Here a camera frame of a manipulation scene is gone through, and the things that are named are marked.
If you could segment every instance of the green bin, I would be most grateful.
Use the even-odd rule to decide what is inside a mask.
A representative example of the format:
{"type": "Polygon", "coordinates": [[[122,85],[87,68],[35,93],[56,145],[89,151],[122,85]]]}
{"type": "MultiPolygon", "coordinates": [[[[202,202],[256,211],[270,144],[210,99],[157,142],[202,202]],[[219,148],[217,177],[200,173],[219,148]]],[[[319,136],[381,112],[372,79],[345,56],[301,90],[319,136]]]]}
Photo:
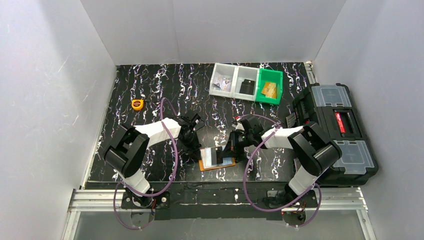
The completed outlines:
{"type": "Polygon", "coordinates": [[[283,95],[283,72],[261,68],[257,87],[255,102],[279,105],[283,95]],[[276,98],[266,97],[261,93],[266,82],[276,84],[276,98]]]}

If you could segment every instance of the storage bin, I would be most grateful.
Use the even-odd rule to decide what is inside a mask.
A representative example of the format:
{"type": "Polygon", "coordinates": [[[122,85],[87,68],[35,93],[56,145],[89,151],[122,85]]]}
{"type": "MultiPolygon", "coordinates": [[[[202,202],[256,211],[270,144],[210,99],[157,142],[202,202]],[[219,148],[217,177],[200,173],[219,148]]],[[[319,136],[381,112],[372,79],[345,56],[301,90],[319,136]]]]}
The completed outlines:
{"type": "Polygon", "coordinates": [[[259,68],[238,66],[236,72],[235,89],[232,97],[234,99],[255,101],[258,90],[259,68]],[[254,82],[254,84],[252,84],[252,94],[246,94],[251,91],[250,86],[247,86],[247,82],[251,83],[251,81],[254,82]]]}
{"type": "Polygon", "coordinates": [[[234,94],[234,90],[236,88],[236,78],[237,78],[236,65],[215,63],[215,67],[213,68],[212,77],[210,78],[210,83],[209,83],[209,94],[232,98],[234,94]],[[218,76],[222,76],[223,78],[226,78],[226,79],[231,79],[230,91],[221,90],[220,87],[214,84],[214,80],[218,76]]]}
{"type": "Polygon", "coordinates": [[[283,72],[261,68],[259,70],[258,89],[257,89],[255,101],[261,102],[261,103],[279,105],[282,95],[283,95],[283,72]],[[265,83],[267,82],[276,84],[276,98],[266,97],[264,94],[261,93],[262,89],[265,86],[265,83]]]}

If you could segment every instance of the small card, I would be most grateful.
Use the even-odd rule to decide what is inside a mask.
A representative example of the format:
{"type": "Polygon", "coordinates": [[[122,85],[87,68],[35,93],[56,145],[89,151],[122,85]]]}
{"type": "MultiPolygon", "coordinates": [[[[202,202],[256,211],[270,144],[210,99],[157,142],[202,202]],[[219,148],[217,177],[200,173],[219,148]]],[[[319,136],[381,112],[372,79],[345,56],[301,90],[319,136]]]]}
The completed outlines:
{"type": "Polygon", "coordinates": [[[277,98],[277,84],[275,82],[266,82],[261,93],[267,98],[277,98]]]}

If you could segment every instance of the white bin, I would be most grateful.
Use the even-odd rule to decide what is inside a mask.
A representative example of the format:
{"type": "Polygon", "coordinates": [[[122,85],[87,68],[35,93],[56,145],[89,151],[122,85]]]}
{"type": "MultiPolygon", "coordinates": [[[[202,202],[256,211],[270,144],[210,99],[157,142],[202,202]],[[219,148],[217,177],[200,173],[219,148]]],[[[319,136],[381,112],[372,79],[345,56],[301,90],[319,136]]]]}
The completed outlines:
{"type": "Polygon", "coordinates": [[[231,98],[233,97],[234,90],[236,88],[237,79],[237,66],[230,64],[215,63],[213,68],[212,77],[210,78],[209,84],[209,95],[216,95],[221,97],[231,98]],[[230,91],[223,91],[220,87],[214,84],[214,79],[217,75],[221,75],[224,78],[231,79],[230,91]]]}
{"type": "Polygon", "coordinates": [[[235,82],[235,90],[232,95],[234,99],[243,99],[249,101],[255,101],[256,93],[258,90],[258,78],[259,78],[259,68],[248,67],[248,66],[238,66],[237,76],[235,82]],[[243,81],[254,81],[254,90],[253,95],[240,93],[240,88],[243,81]]]}

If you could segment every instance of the clear toolbox lid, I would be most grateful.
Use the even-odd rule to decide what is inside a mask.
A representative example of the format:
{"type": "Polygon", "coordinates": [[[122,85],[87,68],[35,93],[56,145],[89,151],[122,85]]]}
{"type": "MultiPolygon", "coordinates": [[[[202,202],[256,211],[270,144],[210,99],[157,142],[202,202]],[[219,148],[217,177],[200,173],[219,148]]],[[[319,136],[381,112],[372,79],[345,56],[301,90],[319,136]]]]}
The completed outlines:
{"type": "Polygon", "coordinates": [[[343,86],[313,86],[312,93],[317,107],[352,107],[348,92],[343,86]]]}
{"type": "Polygon", "coordinates": [[[360,174],[367,173],[367,168],[374,168],[370,151],[365,141],[336,141],[340,147],[342,157],[337,160],[333,167],[345,168],[344,174],[360,174]]]}

